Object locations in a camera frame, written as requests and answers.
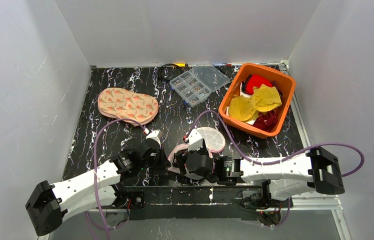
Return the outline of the white round mesh laundry bag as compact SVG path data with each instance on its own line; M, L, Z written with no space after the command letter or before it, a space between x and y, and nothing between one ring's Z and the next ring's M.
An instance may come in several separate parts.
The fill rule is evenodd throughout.
M225 148L226 141L223 134L219 130L211 127L199 127L196 129L202 135L207 152L210 157L213 157L213 153L219 153L223 151L223 149ZM188 150L187 148L188 144L186 143L174 147L174 149L170 152L169 156L167 157L168 161L171 164L171 166L167 168L168 171L177 174L180 173L180 168L175 166L175 154L180 153L183 150Z

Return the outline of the floral mesh laundry bag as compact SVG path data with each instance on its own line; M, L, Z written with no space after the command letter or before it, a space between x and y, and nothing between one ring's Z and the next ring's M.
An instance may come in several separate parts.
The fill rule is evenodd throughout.
M157 100L147 94L111 87L98 95L99 112L112 119L131 119L138 126L151 122L159 111Z

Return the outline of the yellow bra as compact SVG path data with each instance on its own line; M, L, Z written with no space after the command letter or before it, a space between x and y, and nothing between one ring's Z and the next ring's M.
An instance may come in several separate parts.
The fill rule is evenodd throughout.
M261 86L254 90L250 97L249 104L243 109L243 115L234 116L232 113L230 117L241 122L249 122L256 120L259 113L266 113L282 105L280 94L276 87Z

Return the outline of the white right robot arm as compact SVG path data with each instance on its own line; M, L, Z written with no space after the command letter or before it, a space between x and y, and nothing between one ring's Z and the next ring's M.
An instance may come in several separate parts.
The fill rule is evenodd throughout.
M235 186L262 182L261 198L284 201L307 192L339 195L345 192L338 158L322 147L291 156L264 158L263 164L239 156L213 157L209 153L175 148L168 157L169 170L193 180Z

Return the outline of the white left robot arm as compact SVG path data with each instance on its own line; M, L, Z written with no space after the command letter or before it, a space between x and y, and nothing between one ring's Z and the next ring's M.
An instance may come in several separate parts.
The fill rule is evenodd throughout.
M48 235L74 215L124 199L117 184L157 159L161 149L158 141L146 139L105 161L97 170L53 184L47 180L38 183L25 205L36 235Z

